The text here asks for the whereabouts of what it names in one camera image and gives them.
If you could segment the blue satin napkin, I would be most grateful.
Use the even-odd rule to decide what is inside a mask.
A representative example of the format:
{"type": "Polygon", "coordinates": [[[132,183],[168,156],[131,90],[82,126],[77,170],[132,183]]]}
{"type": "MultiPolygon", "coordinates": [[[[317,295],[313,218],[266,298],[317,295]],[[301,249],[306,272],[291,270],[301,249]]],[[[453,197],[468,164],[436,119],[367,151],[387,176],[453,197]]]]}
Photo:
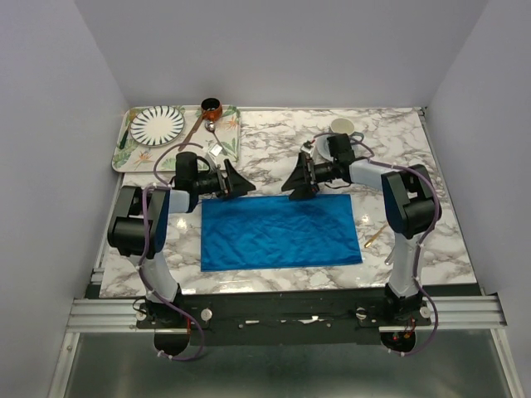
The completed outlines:
{"type": "Polygon", "coordinates": [[[357,265],[362,252],[351,197],[324,194],[202,203],[201,270],[285,269],[357,265]]]}

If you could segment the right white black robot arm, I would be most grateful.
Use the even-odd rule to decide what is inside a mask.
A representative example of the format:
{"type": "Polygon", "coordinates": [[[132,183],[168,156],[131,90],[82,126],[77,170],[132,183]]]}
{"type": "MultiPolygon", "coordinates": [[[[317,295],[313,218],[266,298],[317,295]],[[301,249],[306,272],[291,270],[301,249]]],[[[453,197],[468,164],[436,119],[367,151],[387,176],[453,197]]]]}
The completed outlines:
{"type": "Polygon", "coordinates": [[[325,135],[332,157],[316,163],[311,142],[301,147],[295,168],[281,190],[289,199],[306,200],[316,196],[319,184],[341,179],[382,192],[387,223],[394,232],[393,263],[386,290],[390,299],[382,303],[382,316],[390,324],[403,323],[412,315],[407,299],[422,294],[421,260],[423,244],[441,218],[441,204],[426,168],[391,165],[373,159],[374,153],[358,157],[346,133],[325,135]]]}

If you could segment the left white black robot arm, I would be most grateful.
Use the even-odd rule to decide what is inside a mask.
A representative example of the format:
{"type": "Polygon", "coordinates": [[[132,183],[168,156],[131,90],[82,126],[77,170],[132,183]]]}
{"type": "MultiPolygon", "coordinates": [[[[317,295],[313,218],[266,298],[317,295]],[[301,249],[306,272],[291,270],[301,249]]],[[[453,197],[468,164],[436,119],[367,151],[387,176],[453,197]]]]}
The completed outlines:
{"type": "Polygon", "coordinates": [[[182,152],[176,156],[175,174],[168,185],[121,187],[107,231],[108,244],[135,266],[146,299],[158,303],[156,319],[167,328],[179,325],[184,315],[183,306],[176,302],[179,283],[163,254],[168,216],[191,213],[201,196],[230,200],[256,189],[229,160],[223,161],[224,167],[201,171],[199,164],[205,161],[193,152],[182,152]]]}

